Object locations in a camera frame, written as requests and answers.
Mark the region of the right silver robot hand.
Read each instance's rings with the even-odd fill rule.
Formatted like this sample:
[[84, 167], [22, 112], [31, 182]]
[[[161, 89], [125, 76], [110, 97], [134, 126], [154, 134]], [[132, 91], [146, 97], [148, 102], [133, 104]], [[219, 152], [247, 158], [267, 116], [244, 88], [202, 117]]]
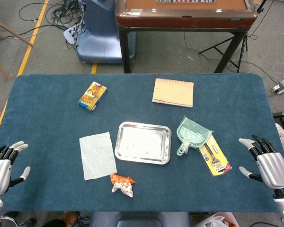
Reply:
[[264, 138], [253, 135], [252, 139], [239, 138], [253, 156], [259, 174], [254, 174], [240, 166], [239, 170], [249, 179], [263, 182], [266, 187], [273, 190], [284, 188], [284, 158], [277, 152], [274, 146]]

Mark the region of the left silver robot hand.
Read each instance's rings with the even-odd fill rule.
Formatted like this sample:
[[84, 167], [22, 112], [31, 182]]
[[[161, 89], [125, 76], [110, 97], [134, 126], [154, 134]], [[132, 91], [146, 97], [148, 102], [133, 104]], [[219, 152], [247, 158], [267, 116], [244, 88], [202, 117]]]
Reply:
[[18, 154], [27, 149], [28, 145], [23, 141], [16, 142], [11, 146], [0, 147], [0, 196], [8, 191], [10, 187], [25, 181], [29, 176], [31, 168], [27, 166], [18, 178], [11, 178], [11, 170]]

